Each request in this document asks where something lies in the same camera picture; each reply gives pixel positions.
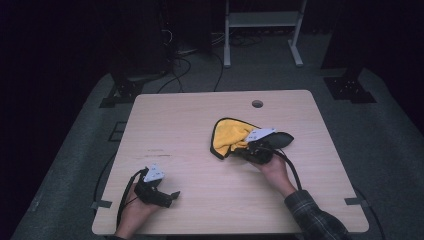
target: person's right hand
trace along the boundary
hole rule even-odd
[[[287,197],[296,191],[287,175],[286,162],[278,155],[274,154],[271,161],[266,164],[251,164],[265,175],[269,184],[277,189],[283,197]]]

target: person's left hand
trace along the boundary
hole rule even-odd
[[[134,192],[134,183],[128,192],[126,207],[122,211],[121,222],[116,229],[115,236],[130,239],[146,222],[150,215],[161,207],[155,204],[146,204],[137,198]]]

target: gray carpet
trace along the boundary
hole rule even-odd
[[[424,138],[392,98],[384,81],[367,69],[363,87],[377,103],[352,104],[334,100],[323,77],[342,71],[320,70],[330,35],[301,35],[299,52],[304,67],[294,65],[287,36],[264,37],[248,48],[232,48],[232,67],[225,69],[217,91],[307,89],[312,92],[351,183],[365,194],[387,239],[422,239],[424,236]],[[221,56],[222,47],[214,51]],[[181,77],[184,92],[211,92],[221,63],[216,56],[185,57],[190,71]],[[175,73],[187,63],[176,61]],[[143,93],[156,93],[172,75],[145,85]],[[119,142],[109,141],[119,121],[126,121],[131,104],[99,108],[112,88],[110,75],[99,79],[46,175],[13,239],[103,239],[91,231],[92,205],[97,186],[101,196]],[[179,92],[176,81],[161,93]],[[381,239],[369,208],[364,212],[370,229],[353,239]]]

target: hand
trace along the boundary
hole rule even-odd
[[[122,211],[121,222],[116,229],[115,236],[130,239],[137,230],[146,222],[150,215],[161,207],[154,204],[146,204],[137,198],[134,192],[135,183],[131,186],[126,207]]]
[[[271,158],[271,161],[266,164],[251,164],[265,175],[268,183],[276,188],[277,191],[283,195],[283,197],[287,197],[296,191],[287,175],[286,162],[278,155],[274,154]]]

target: sleeve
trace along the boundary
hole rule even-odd
[[[107,240],[125,240],[125,239],[124,238],[117,237],[117,236],[109,236],[107,238]]]
[[[296,191],[289,195],[284,203],[301,228],[305,239],[351,239],[343,223],[322,211],[308,191]]]

